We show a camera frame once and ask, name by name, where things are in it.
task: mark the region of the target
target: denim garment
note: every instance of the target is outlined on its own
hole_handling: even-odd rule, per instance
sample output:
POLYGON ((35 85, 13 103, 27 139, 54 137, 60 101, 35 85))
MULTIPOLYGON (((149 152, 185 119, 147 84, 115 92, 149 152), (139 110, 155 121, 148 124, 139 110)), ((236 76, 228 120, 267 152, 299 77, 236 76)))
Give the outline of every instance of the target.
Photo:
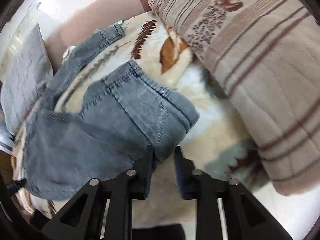
POLYGON ((120 25, 94 34, 73 50, 45 90, 27 122, 23 166, 31 194, 70 198, 91 178, 112 179, 130 169, 149 144, 156 166, 197 122, 184 96, 149 78, 134 60, 92 84, 81 111, 54 112, 79 71, 124 35, 120 25))

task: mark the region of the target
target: denim fabric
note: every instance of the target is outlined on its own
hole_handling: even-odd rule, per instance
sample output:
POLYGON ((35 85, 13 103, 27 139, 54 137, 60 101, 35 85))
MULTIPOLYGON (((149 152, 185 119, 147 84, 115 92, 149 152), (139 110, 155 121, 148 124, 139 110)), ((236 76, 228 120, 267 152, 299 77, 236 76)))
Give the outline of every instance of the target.
POLYGON ((50 200, 73 196, 88 180, 112 179, 155 148, 163 162, 197 122, 194 106, 150 79, 134 60, 92 84, 81 111, 55 113, 60 95, 100 51, 124 35, 120 25, 94 34, 71 53, 27 123, 26 188, 50 200))

